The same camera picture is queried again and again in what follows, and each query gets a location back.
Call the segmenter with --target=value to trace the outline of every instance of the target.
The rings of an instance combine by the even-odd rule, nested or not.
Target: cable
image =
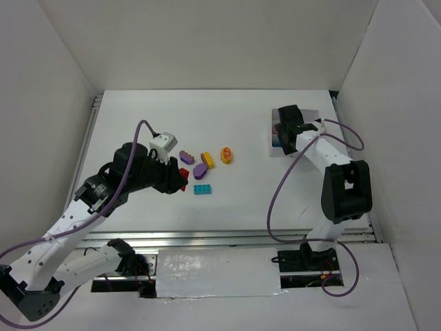
[[[127,165],[124,170],[123,178],[121,179],[121,182],[119,183],[118,188],[116,189],[113,197],[109,200],[108,204],[99,213],[95,214],[89,221],[87,221],[83,225],[80,225],[79,227],[72,229],[72,230],[68,230],[65,232],[54,234],[52,236],[53,238],[57,239],[57,238],[68,236],[69,234],[73,234],[75,232],[81,231],[82,229],[88,227],[90,224],[94,223],[101,216],[103,216],[115,204],[116,200],[118,199],[118,197],[121,193],[121,190],[124,188],[124,185],[125,185],[125,182],[127,181],[127,178],[129,177],[130,168],[132,167],[133,158],[134,158],[135,151],[136,151],[136,144],[138,143],[139,132],[141,131],[141,127],[143,124],[145,124],[149,128],[153,137],[158,136],[158,133],[153,131],[153,128],[146,120],[143,119],[138,123],[138,125],[136,126],[135,135],[133,137],[132,149],[130,150],[130,156],[129,156],[129,160],[128,160]],[[2,253],[0,253],[0,259],[4,258],[5,255],[7,255],[8,253],[11,253],[12,251],[18,250],[19,248],[26,247],[28,245],[36,245],[38,243],[45,243],[45,242],[46,242],[46,239],[38,238],[38,239],[29,240],[29,241],[24,241],[23,243],[18,243],[16,245],[11,246],[8,249],[4,250]],[[0,314],[0,321],[5,323],[6,325],[10,326],[11,328],[18,328],[18,329],[39,328],[40,326],[43,326],[43,325],[49,323],[56,316],[58,316],[58,314],[66,307],[66,305],[69,303],[69,301],[75,295],[77,290],[78,290],[78,288],[76,288],[72,292],[72,294],[69,296],[68,300],[66,300],[66,302],[60,307],[60,309],[57,312],[55,312],[49,319],[45,320],[44,322],[40,322],[40,323],[34,324],[34,325],[19,325],[19,324],[15,324],[15,323],[7,320],[2,314]]]
[[[271,199],[271,202],[269,203],[269,207],[268,207],[268,214],[267,214],[267,231],[269,236],[275,240],[278,241],[279,243],[290,243],[290,244],[302,244],[302,243],[308,243],[308,242],[313,242],[313,241],[324,241],[324,242],[329,242],[329,243],[333,243],[336,242],[339,245],[341,245],[348,253],[349,256],[352,258],[353,263],[356,267],[356,279],[353,283],[353,285],[348,289],[348,291],[342,293],[342,294],[334,294],[334,293],[330,293],[328,290],[325,289],[325,284],[326,282],[330,279],[330,278],[334,278],[334,277],[338,277],[338,274],[333,274],[325,279],[323,279],[322,281],[322,289],[323,291],[330,295],[331,297],[345,297],[348,294],[351,294],[353,292],[353,290],[356,288],[357,284],[358,284],[358,280],[360,279],[360,268],[358,267],[358,262],[355,258],[355,256],[352,254],[351,250],[341,241],[334,241],[333,239],[326,239],[326,238],[314,238],[314,239],[307,239],[306,237],[303,239],[296,239],[296,240],[286,240],[286,239],[281,239],[278,238],[274,235],[274,233],[271,231],[271,213],[273,211],[274,208],[274,204],[276,202],[277,196],[280,193],[280,190],[283,187],[283,184],[285,183],[285,181],[287,180],[289,174],[291,173],[291,171],[294,169],[294,167],[296,166],[296,164],[300,161],[300,159],[302,158],[303,155],[305,155],[306,151],[308,151],[308,149],[310,149],[310,147],[315,144],[315,142],[317,142],[317,140],[319,140],[320,137],[330,137],[332,139],[335,139],[336,141],[339,141],[340,143],[342,143],[343,145],[347,146],[348,148],[352,148],[354,150],[364,150],[365,148],[365,143],[362,140],[362,138],[360,137],[360,135],[352,128],[350,128],[349,126],[346,126],[345,124],[339,123],[337,121],[333,121],[331,119],[321,119],[321,120],[317,120],[318,122],[321,121],[327,121],[327,122],[331,122],[337,125],[340,125],[343,128],[348,129],[349,131],[351,131],[352,133],[355,134],[355,136],[358,138],[358,140],[361,143],[361,147],[356,147],[356,146],[352,146],[350,144],[348,144],[346,141],[338,138],[337,136],[333,135],[333,134],[329,134],[327,132],[324,133],[320,133],[318,136],[316,136],[314,139],[312,139],[306,146],[305,148],[303,148],[297,155],[297,157],[294,159],[293,163],[289,166],[288,170],[286,171],[286,173],[283,175],[282,180],[280,181],[280,183],[278,184],[276,191],[274,192],[274,195]]]
[[[327,133],[327,132],[323,134],[324,136],[331,137],[331,138],[335,139],[336,141],[341,142],[343,145],[345,145],[345,146],[351,148],[352,150],[357,150],[357,151],[359,151],[359,152],[362,151],[362,150],[364,150],[364,148],[365,148],[365,142],[363,141],[363,139],[361,138],[361,136],[360,136],[360,135],[359,135],[359,134],[358,134],[353,128],[351,128],[350,126],[347,126],[346,124],[343,124],[343,123],[340,123],[340,122],[334,121],[333,119],[321,119],[321,121],[324,121],[324,122],[330,122],[330,123],[333,123],[333,124],[337,124],[337,125],[340,126],[341,128],[345,128],[346,130],[352,132],[353,135],[357,137],[358,141],[359,141],[360,144],[361,144],[361,147],[356,147],[356,146],[350,145],[350,144],[348,144],[346,141],[344,141],[344,140],[338,138],[337,136],[334,136],[334,135],[332,135],[332,134],[329,134],[329,133]]]
[[[145,271],[145,269],[143,268],[143,266],[142,266],[140,263],[138,263],[138,265],[139,265],[139,268],[145,273],[145,275],[146,275],[147,278],[149,279],[149,283],[153,283],[153,280],[152,280],[152,278],[150,277],[149,273],[148,273],[147,271]]]
[[[331,272],[329,274],[332,274],[332,272],[334,271],[334,266],[328,260],[325,260],[325,263],[327,263],[327,265],[329,265],[331,267]]]
[[[88,252],[89,249],[94,250],[95,252],[98,252],[98,250],[97,250],[95,247],[87,247],[87,248],[84,250],[84,254],[83,254],[83,256],[85,256],[85,254]],[[107,277],[107,275],[106,275],[106,274],[102,274],[101,276],[104,277],[105,282],[107,283],[107,287],[109,288],[109,291],[110,291],[110,292],[113,292],[112,284],[110,283],[110,280],[109,280],[109,278]]]

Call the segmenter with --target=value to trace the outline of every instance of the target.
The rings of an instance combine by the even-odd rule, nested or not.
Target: yellow lego brick
[[[222,152],[220,152],[220,160],[225,164],[230,164],[233,159],[233,153],[232,150],[230,150],[228,147],[224,147],[222,149]]]
[[[214,168],[214,161],[210,156],[209,152],[201,153],[202,162],[207,166],[208,169]]]

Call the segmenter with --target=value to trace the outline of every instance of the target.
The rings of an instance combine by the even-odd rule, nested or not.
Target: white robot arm
[[[85,257],[63,262],[90,231],[127,202],[129,193],[153,187],[172,194],[187,185],[177,160],[168,158],[176,144],[176,138],[166,132],[154,134],[150,152],[139,143],[133,151],[132,143],[124,144],[115,152],[113,162],[86,179],[76,191],[67,210],[46,232],[43,243],[31,247],[11,265],[0,265],[0,289],[29,321],[42,319],[64,294],[100,274],[117,271],[130,276],[149,270],[145,258],[121,239],[111,240]],[[126,168],[130,168],[127,180],[118,194]],[[114,195],[116,202],[108,205]],[[64,232],[71,233],[60,237]]]
[[[369,166],[365,161],[354,161],[340,153],[327,140],[321,120],[303,121],[298,106],[278,109],[280,124],[278,138],[285,154],[305,150],[306,156],[322,173],[322,211],[327,219],[319,222],[307,239],[338,239],[354,219],[372,209]],[[311,252],[326,252],[334,243],[310,241]]]

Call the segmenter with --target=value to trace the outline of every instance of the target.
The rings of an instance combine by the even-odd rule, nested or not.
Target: purple toy piece
[[[207,166],[204,163],[198,164],[193,169],[193,176],[195,179],[202,179],[207,173]]]
[[[184,150],[181,150],[179,152],[179,159],[181,159],[183,163],[188,165],[192,165],[194,163],[194,157]]]

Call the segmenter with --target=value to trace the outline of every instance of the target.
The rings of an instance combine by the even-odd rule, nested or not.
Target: purple cable
[[[109,203],[99,213],[94,215],[89,221],[87,221],[83,225],[80,225],[79,227],[77,227],[77,228],[75,228],[73,230],[68,230],[68,231],[65,231],[65,232],[62,232],[62,233],[54,234],[53,235],[54,238],[60,238],[60,237],[68,236],[69,234],[81,231],[82,229],[88,227],[90,224],[94,223],[101,216],[103,216],[115,204],[116,200],[119,197],[119,194],[121,193],[121,190],[123,189],[123,187],[125,185],[125,182],[127,181],[127,178],[129,177],[130,168],[132,167],[133,158],[134,158],[134,155],[135,155],[136,144],[138,142],[139,132],[141,131],[141,126],[143,124],[145,124],[149,128],[150,132],[152,133],[152,135],[154,137],[157,135],[157,133],[155,133],[155,131],[153,131],[153,128],[151,127],[151,125],[146,120],[143,119],[143,120],[141,120],[138,123],[138,125],[136,127],[136,131],[135,131],[135,135],[134,135],[134,138],[133,138],[132,149],[130,150],[129,161],[127,162],[127,165],[125,167],[123,178],[121,179],[121,182],[120,182],[118,188],[116,189],[113,197],[110,199]],[[25,246],[28,246],[28,245],[36,245],[38,243],[44,243],[44,242],[46,242],[46,240],[44,238],[38,238],[38,239],[33,239],[33,240],[25,241],[23,243],[16,244],[16,245],[14,245],[12,247],[9,247],[8,249],[4,250],[0,254],[0,259],[2,259],[8,253],[11,253],[12,251],[18,250],[19,248],[22,248],[22,247],[25,247]],[[5,323],[6,325],[8,325],[8,326],[10,326],[12,328],[18,328],[18,329],[34,329],[34,328],[39,328],[40,326],[43,326],[43,325],[49,323],[51,320],[53,320],[66,307],[66,305],[69,303],[69,301],[75,295],[77,290],[78,290],[78,288],[76,288],[72,292],[72,294],[69,296],[68,300],[66,300],[66,302],[60,307],[60,309],[55,314],[53,314],[49,319],[45,320],[44,322],[40,322],[40,323],[34,324],[34,325],[19,325],[19,324],[15,324],[15,323],[7,320],[1,314],[0,314],[0,321],[2,321],[3,323]]]
[[[351,149],[353,149],[353,150],[357,150],[357,151],[362,151],[362,150],[364,150],[364,148],[365,148],[365,142],[363,141],[363,139],[361,138],[361,136],[360,136],[360,135],[359,135],[359,134],[358,134],[353,128],[351,128],[350,126],[347,126],[346,124],[343,124],[343,123],[340,123],[340,122],[334,121],[333,119],[322,119],[322,121],[337,124],[338,126],[340,126],[340,127],[342,127],[342,128],[345,128],[345,129],[351,131],[351,132],[353,133],[353,135],[356,136],[357,139],[359,140],[359,142],[361,143],[361,147],[356,147],[356,146],[349,145],[346,141],[344,141],[344,140],[342,140],[342,139],[340,139],[340,138],[338,138],[338,137],[336,137],[336,136],[332,136],[332,135],[330,135],[330,134],[328,134],[328,133],[324,134],[325,136],[328,136],[328,137],[334,138],[336,141],[341,142],[343,145],[346,145],[347,147],[349,147],[349,148],[351,148]]]
[[[109,291],[110,291],[110,292],[113,291],[113,289],[112,289],[112,284],[110,283],[109,277],[107,277],[106,274],[103,274],[103,277],[104,277],[104,279],[105,279],[105,282],[107,283],[107,286],[108,286],[108,288],[109,288]]]
[[[290,244],[295,244],[295,245],[296,245],[296,244],[301,244],[301,243],[306,243],[306,242],[312,242],[312,241],[325,241],[325,242],[330,242],[330,243],[333,243],[333,242],[334,242],[333,239],[321,239],[321,238],[317,238],[317,239],[316,239],[316,238],[314,238],[314,239],[306,239],[306,237],[305,237],[304,239],[286,240],[286,239],[281,239],[281,238],[276,237],[276,236],[273,234],[273,232],[271,231],[271,213],[272,213],[272,211],[273,211],[274,204],[275,204],[275,202],[276,202],[277,196],[278,196],[278,194],[280,193],[280,190],[281,190],[282,187],[283,187],[283,184],[284,184],[285,181],[287,180],[289,174],[290,174],[291,171],[294,169],[294,167],[296,166],[296,164],[300,161],[300,159],[302,158],[302,156],[305,155],[306,151],[308,151],[308,149],[310,149],[310,147],[311,147],[313,144],[315,144],[315,142],[316,142],[317,140],[319,140],[320,137],[323,137],[323,136],[330,137],[330,138],[335,139],[336,141],[339,141],[339,142],[342,143],[343,145],[345,145],[345,146],[347,146],[347,147],[349,147],[349,148],[352,148],[352,149],[354,149],[354,150],[364,150],[364,148],[365,148],[365,143],[364,143],[364,141],[362,140],[362,138],[360,137],[360,135],[359,135],[357,132],[355,132],[354,129],[350,128],[349,126],[346,126],[345,124],[339,123],[339,122],[337,122],[337,121],[333,121],[333,120],[331,120],[331,119],[323,119],[323,121],[337,124],[337,125],[339,125],[339,126],[341,126],[341,127],[343,127],[343,128],[348,129],[348,130],[351,131],[352,133],[354,133],[355,136],[358,138],[358,140],[359,140],[360,143],[361,143],[361,148],[356,147],[356,146],[352,146],[352,145],[348,144],[346,141],[344,141],[344,140],[338,138],[337,136],[334,136],[333,134],[329,134],[329,133],[321,133],[320,135],[318,135],[317,137],[315,137],[314,139],[312,139],[312,140],[311,140],[311,141],[305,146],[305,148],[303,148],[303,149],[298,153],[298,155],[297,155],[297,157],[294,159],[293,163],[290,165],[290,167],[288,168],[288,170],[286,171],[286,173],[283,175],[282,180],[281,180],[280,183],[278,184],[278,186],[277,186],[277,188],[276,188],[276,191],[274,192],[274,195],[273,195],[273,197],[272,197],[272,199],[271,199],[271,202],[269,203],[269,207],[268,207],[268,214],[267,214],[267,231],[268,231],[269,236],[270,236],[273,240],[278,241],[279,243],[290,243]],[[358,284],[358,280],[360,279],[360,268],[359,268],[359,266],[358,266],[358,262],[357,262],[357,260],[356,260],[356,257],[353,255],[353,253],[351,252],[351,250],[350,250],[350,249],[349,249],[344,243],[342,243],[341,241],[335,241],[335,242],[338,243],[339,245],[341,245],[341,246],[342,246],[342,247],[343,247],[343,248],[349,253],[349,255],[351,256],[351,258],[352,258],[352,260],[353,260],[353,263],[355,264],[355,267],[356,267],[356,279],[355,279],[353,285],[351,286],[351,288],[349,288],[348,291],[346,291],[346,292],[344,292],[344,293],[342,293],[342,294],[334,294],[334,293],[330,293],[328,290],[325,289],[325,284],[326,284],[326,282],[327,282],[330,278],[337,277],[338,275],[333,275],[333,276],[330,276],[330,277],[327,277],[327,278],[323,279],[323,282],[322,282],[322,289],[323,289],[323,291],[325,291],[326,294],[330,295],[331,297],[345,297],[345,296],[347,296],[348,294],[352,293],[352,292],[355,290],[355,288],[356,288],[356,286],[357,286],[357,284]]]

